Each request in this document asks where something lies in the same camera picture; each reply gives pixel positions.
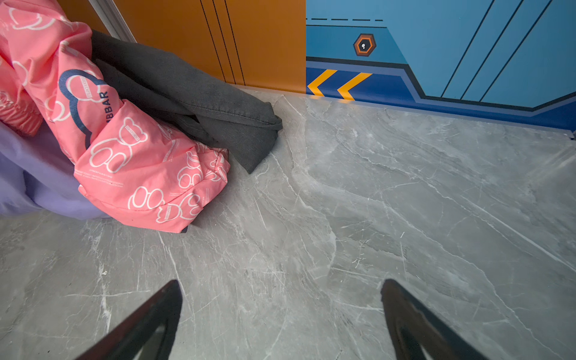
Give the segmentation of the purple cloth shirt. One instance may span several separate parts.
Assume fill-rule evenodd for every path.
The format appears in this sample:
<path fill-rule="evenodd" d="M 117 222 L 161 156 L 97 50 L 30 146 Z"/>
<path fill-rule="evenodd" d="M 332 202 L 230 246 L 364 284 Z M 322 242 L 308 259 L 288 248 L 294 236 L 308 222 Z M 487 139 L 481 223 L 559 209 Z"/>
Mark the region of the purple cloth shirt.
<path fill-rule="evenodd" d="M 79 191 L 74 165 L 46 124 L 32 137 L 1 124 L 1 214 L 42 209 L 78 220 L 106 218 Z"/>

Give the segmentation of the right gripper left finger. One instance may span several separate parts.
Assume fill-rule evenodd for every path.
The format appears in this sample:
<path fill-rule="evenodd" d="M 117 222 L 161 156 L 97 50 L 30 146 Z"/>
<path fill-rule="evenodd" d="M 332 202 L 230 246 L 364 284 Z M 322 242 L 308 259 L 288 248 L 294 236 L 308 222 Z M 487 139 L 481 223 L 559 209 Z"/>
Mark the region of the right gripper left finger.
<path fill-rule="evenodd" d="M 166 283 L 79 359 L 168 359 L 182 312 L 177 280 Z"/>

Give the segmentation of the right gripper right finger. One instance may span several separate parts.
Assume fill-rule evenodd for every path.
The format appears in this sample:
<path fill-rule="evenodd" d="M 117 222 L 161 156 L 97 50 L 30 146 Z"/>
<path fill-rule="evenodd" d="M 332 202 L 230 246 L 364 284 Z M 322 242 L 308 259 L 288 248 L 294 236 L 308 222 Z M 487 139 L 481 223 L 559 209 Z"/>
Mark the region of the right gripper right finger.
<path fill-rule="evenodd" d="M 396 280 L 387 279 L 381 299 L 397 359 L 485 359 Z"/>

